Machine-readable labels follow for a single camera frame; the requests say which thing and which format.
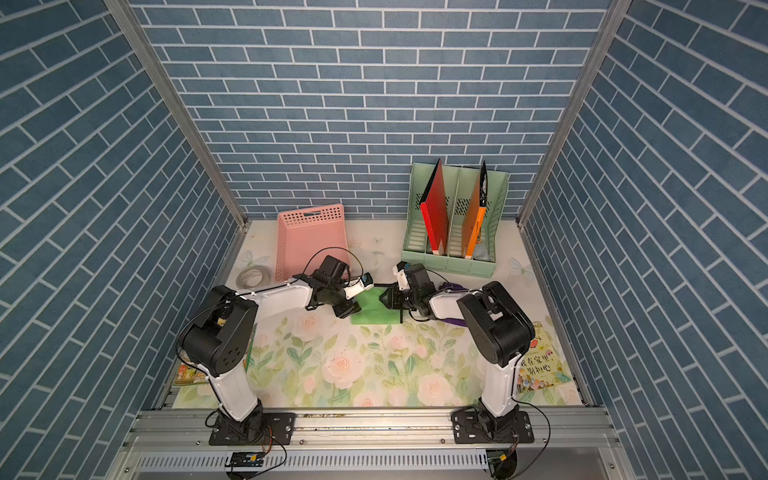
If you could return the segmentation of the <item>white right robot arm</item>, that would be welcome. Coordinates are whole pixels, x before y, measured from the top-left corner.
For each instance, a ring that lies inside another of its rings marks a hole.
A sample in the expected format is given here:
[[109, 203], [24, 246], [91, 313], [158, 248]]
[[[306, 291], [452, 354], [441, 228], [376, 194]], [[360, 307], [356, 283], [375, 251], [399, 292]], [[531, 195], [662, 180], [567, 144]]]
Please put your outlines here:
[[451, 282], [436, 286], [424, 265], [403, 261], [393, 274], [395, 282], [386, 286], [380, 302], [413, 313], [417, 321], [466, 327], [488, 363], [481, 396], [486, 415], [501, 419], [515, 411], [521, 362], [535, 339], [535, 327], [505, 287], [497, 281], [479, 289]]

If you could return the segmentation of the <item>green grey microfibre cloth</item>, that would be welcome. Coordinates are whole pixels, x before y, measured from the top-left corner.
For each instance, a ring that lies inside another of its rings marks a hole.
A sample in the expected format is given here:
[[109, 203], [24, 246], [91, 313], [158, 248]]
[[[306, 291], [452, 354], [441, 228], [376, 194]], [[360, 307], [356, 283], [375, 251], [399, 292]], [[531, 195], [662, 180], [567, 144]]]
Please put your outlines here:
[[360, 293], [355, 297], [361, 310], [350, 317], [353, 325], [395, 325], [401, 323], [401, 315], [398, 310], [389, 309], [380, 296], [386, 294], [387, 289], [374, 287]]

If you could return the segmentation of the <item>purple square dishcloth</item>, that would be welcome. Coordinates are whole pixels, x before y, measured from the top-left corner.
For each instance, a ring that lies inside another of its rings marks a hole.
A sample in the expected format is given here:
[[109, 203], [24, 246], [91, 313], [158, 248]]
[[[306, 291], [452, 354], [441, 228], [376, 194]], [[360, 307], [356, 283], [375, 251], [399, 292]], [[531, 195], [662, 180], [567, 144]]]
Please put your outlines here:
[[467, 324], [464, 320], [463, 314], [456, 304], [456, 300], [461, 296], [471, 293], [472, 289], [466, 289], [454, 284], [445, 283], [439, 293], [443, 296], [448, 295], [448, 299], [443, 299], [438, 302], [438, 310], [435, 314], [439, 321], [466, 328]]

